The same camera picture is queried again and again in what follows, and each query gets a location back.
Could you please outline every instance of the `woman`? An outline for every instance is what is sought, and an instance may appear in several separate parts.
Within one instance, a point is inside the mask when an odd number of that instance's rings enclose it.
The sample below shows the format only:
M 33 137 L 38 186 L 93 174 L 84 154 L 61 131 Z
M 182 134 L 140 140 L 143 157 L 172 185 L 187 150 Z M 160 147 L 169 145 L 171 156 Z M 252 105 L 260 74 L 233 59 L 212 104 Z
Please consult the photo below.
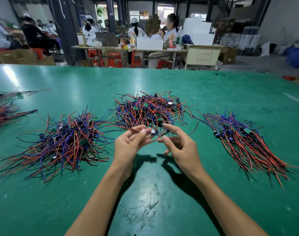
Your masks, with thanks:
M 169 40 L 173 40 L 174 36 L 177 35 L 179 26 L 179 16 L 176 16 L 174 13 L 171 13 L 167 16 L 167 22 L 166 27 L 168 31 L 164 34 L 163 30 L 160 29 L 158 31 L 158 34 L 161 36 L 161 38 L 164 40 L 164 43 L 168 42 Z M 166 52 L 164 53 L 152 53 L 149 56 L 150 57 L 160 57 L 166 55 Z M 162 59 L 168 60 L 169 57 L 162 57 Z M 158 66 L 158 59 L 150 59 L 149 60 L 149 69 L 156 69 Z
M 33 17 L 24 14 L 22 31 L 24 32 L 29 47 L 45 49 L 47 55 L 50 55 L 49 49 L 53 47 L 60 50 L 59 44 L 56 45 L 56 40 L 47 37 L 35 24 L 36 22 Z
M 0 25 L 0 48 L 10 49 L 10 50 L 22 49 L 23 46 L 21 46 L 20 43 L 18 43 L 18 41 L 7 39 L 18 35 L 19 34 L 15 32 L 10 32 L 10 33 L 6 32 L 6 30 L 4 30 L 3 27 Z
M 85 17 L 85 20 L 86 20 L 86 25 L 82 27 L 82 31 L 83 34 L 85 35 L 85 39 L 89 39 L 90 37 L 95 37 L 96 32 L 101 32 L 101 30 L 99 30 L 96 27 L 96 22 L 94 21 L 91 15 L 87 15 Z
M 134 33 L 136 37 L 145 35 L 145 32 L 140 27 L 138 27 L 139 22 L 136 18 L 133 18 L 131 20 L 131 25 L 133 27 L 129 29 L 129 37 L 132 36 L 132 33 Z

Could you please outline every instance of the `stack of boxes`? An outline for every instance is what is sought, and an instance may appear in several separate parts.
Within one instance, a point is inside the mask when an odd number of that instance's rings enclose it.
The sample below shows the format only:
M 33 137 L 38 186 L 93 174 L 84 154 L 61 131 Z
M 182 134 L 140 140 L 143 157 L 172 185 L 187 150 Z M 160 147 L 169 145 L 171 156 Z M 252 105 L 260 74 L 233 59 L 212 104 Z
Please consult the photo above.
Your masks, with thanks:
M 149 17 L 145 22 L 145 34 L 146 35 L 155 35 L 157 34 L 160 28 L 160 20 L 158 19 L 158 15 L 154 14 Z

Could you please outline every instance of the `hand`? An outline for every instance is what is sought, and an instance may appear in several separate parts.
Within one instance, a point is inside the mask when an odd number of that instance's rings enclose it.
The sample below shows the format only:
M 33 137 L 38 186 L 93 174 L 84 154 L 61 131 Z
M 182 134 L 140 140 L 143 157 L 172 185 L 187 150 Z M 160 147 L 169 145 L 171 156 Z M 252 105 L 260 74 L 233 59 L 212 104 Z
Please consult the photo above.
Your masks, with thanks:
M 123 170 L 123 180 L 126 180 L 132 171 L 132 162 L 138 150 L 151 142 L 151 128 L 139 125 L 127 130 L 115 141 L 115 155 L 112 166 Z
M 191 180 L 199 173 L 205 172 L 196 143 L 180 127 L 167 123 L 163 123 L 163 126 L 178 135 L 178 137 L 163 136 L 157 140 L 159 143 L 164 143 L 167 147 L 164 155 L 168 155 L 171 152 L 177 165 Z

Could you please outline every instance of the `green table surface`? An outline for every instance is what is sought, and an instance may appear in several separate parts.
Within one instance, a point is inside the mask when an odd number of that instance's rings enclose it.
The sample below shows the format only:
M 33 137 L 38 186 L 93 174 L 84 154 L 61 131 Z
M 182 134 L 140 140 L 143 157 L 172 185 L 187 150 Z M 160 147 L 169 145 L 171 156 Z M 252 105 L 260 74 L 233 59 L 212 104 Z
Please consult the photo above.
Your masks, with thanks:
M 264 125 L 260 133 L 273 153 L 299 167 L 299 86 L 269 74 L 0 65 L 0 91 L 48 87 L 52 90 L 14 99 L 22 110 L 37 108 L 38 112 L 0 128 L 0 157 L 29 146 L 16 136 L 44 129 L 40 117 L 46 118 L 48 113 L 59 118 L 88 105 L 102 116 L 113 108 L 116 94 L 170 90 L 189 105 L 199 102 L 195 109 L 200 112 L 216 111 L 217 106 L 222 113 L 228 107 L 240 121 L 250 119 Z M 189 115 L 185 120 L 188 126 L 183 130 L 189 133 L 197 121 Z M 120 134 L 112 132 L 109 137 Z M 262 172 L 252 174 L 257 182 L 248 181 L 208 126 L 200 123 L 191 137 L 206 171 L 268 234 L 299 235 L 299 174 L 284 189 L 275 179 L 272 188 Z M 50 184 L 38 178 L 24 180 L 28 172 L 1 179 L 0 236 L 63 235 L 109 168 L 114 144 L 107 149 L 109 162 L 100 162 L 98 167 L 83 162 L 79 174 L 65 171 Z M 203 196 L 171 158 L 160 155 L 164 150 L 163 144 L 155 142 L 139 151 L 108 235 L 222 235 Z

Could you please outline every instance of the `gray floor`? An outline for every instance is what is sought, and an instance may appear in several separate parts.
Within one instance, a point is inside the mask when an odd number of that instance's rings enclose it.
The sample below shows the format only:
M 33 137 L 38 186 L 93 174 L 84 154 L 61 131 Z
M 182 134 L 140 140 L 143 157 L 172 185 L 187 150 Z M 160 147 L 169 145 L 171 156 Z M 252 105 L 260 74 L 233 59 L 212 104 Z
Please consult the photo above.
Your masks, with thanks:
M 282 77 L 289 75 L 298 77 L 299 69 L 287 62 L 286 56 L 270 54 L 269 57 L 237 56 L 234 64 L 222 65 L 222 71 L 253 71 L 258 73 L 274 73 Z

